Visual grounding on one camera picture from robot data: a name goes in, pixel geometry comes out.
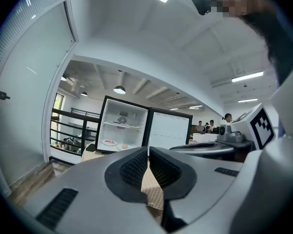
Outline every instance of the wooden floor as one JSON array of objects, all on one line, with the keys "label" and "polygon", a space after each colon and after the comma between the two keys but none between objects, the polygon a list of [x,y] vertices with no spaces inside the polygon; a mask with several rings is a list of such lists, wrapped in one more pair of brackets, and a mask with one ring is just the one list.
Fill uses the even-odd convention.
[{"label": "wooden floor", "polygon": [[44,163],[10,186],[12,193],[9,199],[22,206],[29,196],[69,168],[69,165],[55,160]]}]

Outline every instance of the white plate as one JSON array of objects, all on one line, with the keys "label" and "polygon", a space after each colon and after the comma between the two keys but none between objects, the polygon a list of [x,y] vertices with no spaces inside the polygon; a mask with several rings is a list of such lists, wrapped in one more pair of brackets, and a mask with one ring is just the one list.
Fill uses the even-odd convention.
[{"label": "white plate", "polygon": [[132,146],[128,145],[128,147],[127,147],[126,149],[123,149],[123,148],[122,148],[122,145],[123,145],[123,144],[118,144],[118,145],[117,145],[117,149],[120,150],[120,151],[123,151],[123,150],[128,150],[128,149],[130,149],[130,148],[133,148]]},{"label": "white plate", "polygon": [[116,146],[117,145],[117,142],[116,141],[113,141],[111,139],[103,139],[101,142],[105,146]]}]

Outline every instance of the white refrigerator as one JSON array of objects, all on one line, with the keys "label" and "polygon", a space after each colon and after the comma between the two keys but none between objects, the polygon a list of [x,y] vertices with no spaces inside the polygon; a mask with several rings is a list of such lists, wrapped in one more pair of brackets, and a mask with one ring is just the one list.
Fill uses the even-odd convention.
[{"label": "white refrigerator", "polygon": [[188,144],[192,115],[147,108],[105,96],[95,150],[119,152],[141,146],[171,148]]}]

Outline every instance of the black vent grille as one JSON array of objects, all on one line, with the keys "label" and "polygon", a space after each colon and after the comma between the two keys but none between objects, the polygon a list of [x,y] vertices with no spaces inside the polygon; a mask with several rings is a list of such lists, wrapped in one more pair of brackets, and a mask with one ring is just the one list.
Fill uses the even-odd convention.
[{"label": "black vent grille", "polygon": [[223,167],[218,167],[214,171],[218,172],[218,173],[221,173],[221,174],[229,175],[229,176],[232,176],[232,177],[237,177],[238,174],[239,174],[238,171],[226,169],[226,168],[223,168]]},{"label": "black vent grille", "polygon": [[121,177],[124,182],[140,191],[146,169],[147,152],[143,152],[121,167]]},{"label": "black vent grille", "polygon": [[150,149],[150,169],[162,189],[177,181],[181,169]]},{"label": "black vent grille", "polygon": [[78,192],[73,189],[63,189],[36,217],[36,219],[44,226],[53,230],[73,202],[77,193]]}]

